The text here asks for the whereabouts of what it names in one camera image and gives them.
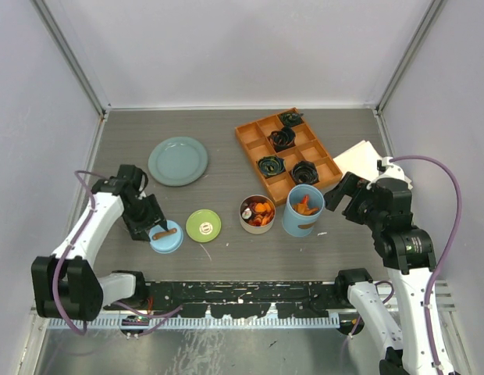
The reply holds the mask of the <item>blue lid with strap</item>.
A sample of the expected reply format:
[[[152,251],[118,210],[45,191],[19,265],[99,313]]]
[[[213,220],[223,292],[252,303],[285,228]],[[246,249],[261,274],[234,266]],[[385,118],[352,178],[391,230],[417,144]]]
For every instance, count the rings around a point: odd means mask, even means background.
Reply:
[[[172,220],[167,220],[168,231],[159,225],[149,231],[150,246],[159,254],[169,254],[176,251],[183,243],[183,230]]]

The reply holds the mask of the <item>blue cylindrical lunch container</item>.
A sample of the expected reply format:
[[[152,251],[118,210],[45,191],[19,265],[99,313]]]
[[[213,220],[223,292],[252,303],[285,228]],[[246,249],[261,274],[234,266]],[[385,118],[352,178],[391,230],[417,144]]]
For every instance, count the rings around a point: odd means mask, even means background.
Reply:
[[[283,211],[283,229],[294,237],[309,235],[325,208],[322,193],[309,184],[299,184],[290,190]]]

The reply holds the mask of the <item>grey-blue plate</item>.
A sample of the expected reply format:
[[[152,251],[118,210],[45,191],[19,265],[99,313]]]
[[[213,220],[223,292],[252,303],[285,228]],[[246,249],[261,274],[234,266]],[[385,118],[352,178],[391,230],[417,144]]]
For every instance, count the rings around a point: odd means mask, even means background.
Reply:
[[[160,184],[181,187],[199,179],[208,166],[205,146],[192,137],[171,137],[157,145],[148,158],[148,170]]]

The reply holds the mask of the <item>pile of food pieces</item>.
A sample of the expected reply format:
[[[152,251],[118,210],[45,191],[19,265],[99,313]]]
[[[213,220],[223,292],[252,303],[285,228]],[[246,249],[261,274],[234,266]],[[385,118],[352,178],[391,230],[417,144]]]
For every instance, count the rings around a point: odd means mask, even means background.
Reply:
[[[243,204],[242,220],[252,227],[265,227],[275,216],[275,208],[268,199],[252,199]]]

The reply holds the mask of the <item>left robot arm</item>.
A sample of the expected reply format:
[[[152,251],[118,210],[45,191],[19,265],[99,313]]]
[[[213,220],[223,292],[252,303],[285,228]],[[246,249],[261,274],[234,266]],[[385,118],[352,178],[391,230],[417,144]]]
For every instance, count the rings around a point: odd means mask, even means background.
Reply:
[[[123,302],[141,309],[148,302],[148,287],[138,271],[114,271],[97,277],[94,262],[109,231],[123,220],[134,241],[150,240],[152,228],[167,227],[154,195],[146,195],[148,175],[124,165],[117,175],[99,179],[87,189],[86,209],[66,239],[49,256],[38,256],[31,276],[37,314],[65,321],[94,320],[101,309]]]

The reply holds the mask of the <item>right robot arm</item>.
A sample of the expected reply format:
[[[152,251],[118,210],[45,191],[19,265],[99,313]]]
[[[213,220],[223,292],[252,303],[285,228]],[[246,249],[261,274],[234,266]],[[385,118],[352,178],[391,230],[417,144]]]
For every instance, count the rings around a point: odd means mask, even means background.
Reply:
[[[431,281],[436,257],[429,234],[413,224],[412,194],[404,179],[384,175],[369,182],[346,173],[325,193],[326,208],[350,197],[345,218],[372,232],[397,300],[395,320],[364,268],[341,270],[335,279],[339,305],[354,307],[379,352],[381,374],[453,374]]]

